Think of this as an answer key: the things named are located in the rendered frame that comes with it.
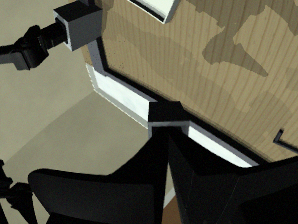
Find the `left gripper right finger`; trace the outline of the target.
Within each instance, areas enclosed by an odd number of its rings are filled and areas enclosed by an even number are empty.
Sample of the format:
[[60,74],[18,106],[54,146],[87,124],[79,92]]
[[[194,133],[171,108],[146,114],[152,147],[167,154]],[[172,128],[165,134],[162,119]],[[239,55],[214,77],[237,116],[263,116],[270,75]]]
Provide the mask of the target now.
[[240,167],[174,126],[167,129],[168,162],[181,224],[228,224],[245,201],[298,183],[298,155]]

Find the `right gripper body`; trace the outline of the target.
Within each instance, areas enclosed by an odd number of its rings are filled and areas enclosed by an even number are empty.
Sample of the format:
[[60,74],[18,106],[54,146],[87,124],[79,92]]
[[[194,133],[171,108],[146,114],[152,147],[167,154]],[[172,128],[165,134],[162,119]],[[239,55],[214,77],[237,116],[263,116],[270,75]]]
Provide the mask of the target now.
[[0,159],[0,187],[2,187],[0,188],[0,199],[6,198],[7,202],[13,205],[26,193],[32,193],[33,191],[31,190],[29,184],[21,182],[17,182],[13,187],[10,188],[13,180],[10,177],[6,177],[2,168],[3,165],[4,162]]

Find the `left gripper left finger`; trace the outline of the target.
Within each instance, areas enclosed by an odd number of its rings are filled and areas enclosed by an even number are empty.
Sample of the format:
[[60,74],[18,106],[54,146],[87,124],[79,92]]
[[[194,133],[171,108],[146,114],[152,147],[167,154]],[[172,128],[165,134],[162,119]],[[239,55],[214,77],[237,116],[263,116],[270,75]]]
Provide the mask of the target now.
[[160,126],[145,145],[109,175],[37,169],[28,183],[51,212],[110,224],[161,224],[169,133]]

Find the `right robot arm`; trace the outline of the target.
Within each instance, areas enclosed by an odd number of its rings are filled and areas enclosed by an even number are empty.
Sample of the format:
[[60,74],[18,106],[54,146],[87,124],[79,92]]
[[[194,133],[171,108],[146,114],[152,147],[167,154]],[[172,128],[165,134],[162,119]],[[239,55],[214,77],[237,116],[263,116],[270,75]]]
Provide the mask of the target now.
[[66,26],[56,17],[48,27],[31,26],[14,44],[0,46],[0,64],[14,63],[17,70],[30,71],[49,56],[47,49],[63,42],[68,44]]

